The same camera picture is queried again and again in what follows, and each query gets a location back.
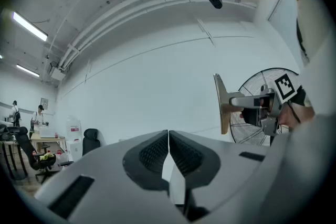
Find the fan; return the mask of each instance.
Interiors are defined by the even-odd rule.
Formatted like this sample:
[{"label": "fan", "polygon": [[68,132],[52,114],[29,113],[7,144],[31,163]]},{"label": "fan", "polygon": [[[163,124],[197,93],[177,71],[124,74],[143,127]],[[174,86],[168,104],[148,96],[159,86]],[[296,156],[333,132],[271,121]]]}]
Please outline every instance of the fan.
[{"label": "fan", "polygon": [[[262,85],[270,83],[284,73],[288,74],[295,90],[300,87],[298,74],[284,68],[271,68],[261,71],[249,78],[239,89],[245,96],[259,95]],[[265,135],[260,127],[245,123],[244,119],[239,117],[240,112],[232,113],[230,116],[230,130],[235,143],[245,143],[251,145],[270,146],[270,136]],[[281,125],[277,132],[288,133],[287,126]]]}]

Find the office chair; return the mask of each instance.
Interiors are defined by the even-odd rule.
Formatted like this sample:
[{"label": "office chair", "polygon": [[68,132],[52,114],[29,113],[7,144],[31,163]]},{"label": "office chair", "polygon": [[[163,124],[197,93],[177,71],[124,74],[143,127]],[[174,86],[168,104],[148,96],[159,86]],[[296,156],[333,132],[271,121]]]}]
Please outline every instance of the office chair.
[{"label": "office chair", "polygon": [[50,146],[42,146],[41,148],[44,149],[44,153],[37,154],[37,151],[34,149],[33,145],[31,144],[29,138],[28,138],[28,130],[25,127],[20,127],[19,132],[15,133],[15,139],[17,143],[20,145],[22,150],[26,153],[29,164],[31,168],[34,170],[43,169],[44,171],[42,173],[38,173],[35,175],[36,180],[38,180],[37,176],[43,176],[43,179],[41,181],[41,184],[46,180],[47,177],[52,176],[53,174],[57,173],[57,171],[50,171],[51,166],[55,163],[56,157],[49,158],[45,161],[40,161],[40,156],[43,156],[47,153],[47,148]]},{"label": "office chair", "polygon": [[[100,147],[100,141],[97,139],[97,136],[98,136],[97,129],[86,129],[84,131],[82,156]],[[61,163],[60,166],[70,165],[71,163],[73,162],[72,161],[64,162],[64,163]]]}]

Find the fluorescent light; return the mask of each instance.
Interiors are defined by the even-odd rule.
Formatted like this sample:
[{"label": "fluorescent light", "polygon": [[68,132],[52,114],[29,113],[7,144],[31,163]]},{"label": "fluorescent light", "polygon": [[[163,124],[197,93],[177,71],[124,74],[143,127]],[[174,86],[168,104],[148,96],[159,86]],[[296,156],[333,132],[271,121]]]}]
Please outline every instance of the fluorescent light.
[{"label": "fluorescent light", "polygon": [[34,75],[34,76],[37,76],[37,77],[40,76],[39,74],[37,74],[37,73],[35,73],[35,72],[32,72],[32,71],[30,71],[30,70],[28,70],[28,69],[26,69],[26,68],[24,68],[24,67],[22,67],[22,66],[16,65],[16,67],[19,68],[19,69],[22,69],[23,71],[28,72],[29,74]]},{"label": "fluorescent light", "polygon": [[47,40],[47,35],[41,32],[39,29],[37,29],[34,25],[27,22],[25,19],[23,19],[20,15],[18,15],[16,12],[13,12],[13,19],[16,20],[19,24],[21,24],[23,27],[25,27],[27,30],[32,32],[34,35],[38,36],[43,41]]}]

